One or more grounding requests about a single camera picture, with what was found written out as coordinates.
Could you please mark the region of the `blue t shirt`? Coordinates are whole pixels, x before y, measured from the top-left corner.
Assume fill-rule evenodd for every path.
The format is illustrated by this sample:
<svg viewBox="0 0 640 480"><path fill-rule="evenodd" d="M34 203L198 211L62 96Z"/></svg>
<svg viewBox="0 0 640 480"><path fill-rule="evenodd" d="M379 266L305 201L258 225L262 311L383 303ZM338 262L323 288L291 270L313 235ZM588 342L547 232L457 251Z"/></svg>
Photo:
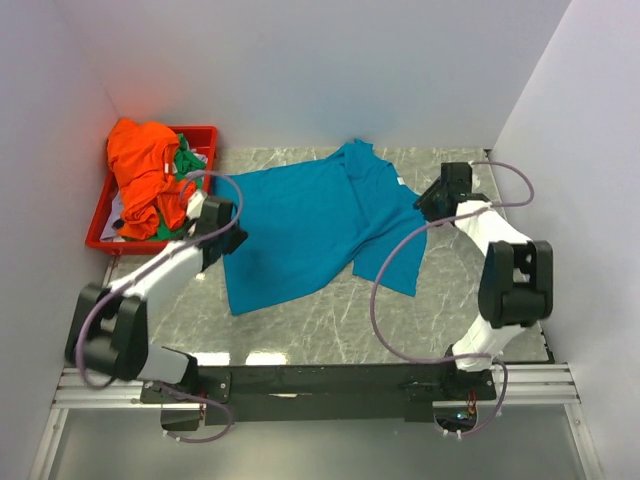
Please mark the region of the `blue t shirt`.
<svg viewBox="0 0 640 480"><path fill-rule="evenodd" d="M218 180L215 195L244 203L248 239L224 259L234 315L309 295L347 265L356 276L413 296L424 256L418 196L372 145Z"/></svg>

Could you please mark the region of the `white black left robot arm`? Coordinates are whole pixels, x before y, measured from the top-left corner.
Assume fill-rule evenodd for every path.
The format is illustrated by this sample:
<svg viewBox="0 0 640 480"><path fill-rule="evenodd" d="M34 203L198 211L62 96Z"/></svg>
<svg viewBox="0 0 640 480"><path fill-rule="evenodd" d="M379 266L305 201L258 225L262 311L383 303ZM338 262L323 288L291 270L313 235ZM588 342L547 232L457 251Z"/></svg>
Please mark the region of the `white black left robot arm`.
<svg viewBox="0 0 640 480"><path fill-rule="evenodd" d="M148 317L248 238L238 213L233 201L206 196L191 236L167 243L158 255L107 286L85 286L66 341L66 361L111 381L162 382L176 401L193 399L201 390L196 358L152 344Z"/></svg>

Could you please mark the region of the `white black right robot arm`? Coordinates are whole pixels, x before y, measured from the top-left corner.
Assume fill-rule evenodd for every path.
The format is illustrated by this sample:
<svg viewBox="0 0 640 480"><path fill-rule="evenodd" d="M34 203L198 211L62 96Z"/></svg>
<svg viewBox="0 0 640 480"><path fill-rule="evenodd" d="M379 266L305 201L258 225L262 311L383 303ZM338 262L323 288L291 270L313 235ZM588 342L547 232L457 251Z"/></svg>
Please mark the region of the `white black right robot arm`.
<svg viewBox="0 0 640 480"><path fill-rule="evenodd" d="M454 365L438 377L440 390L452 399L464 397L504 347L553 310L552 246L518 231L500 215L503 207L473 190L473 165L465 162L443 163L440 175L414 202L428 224L450 223L484 256L478 315L447 351Z"/></svg>

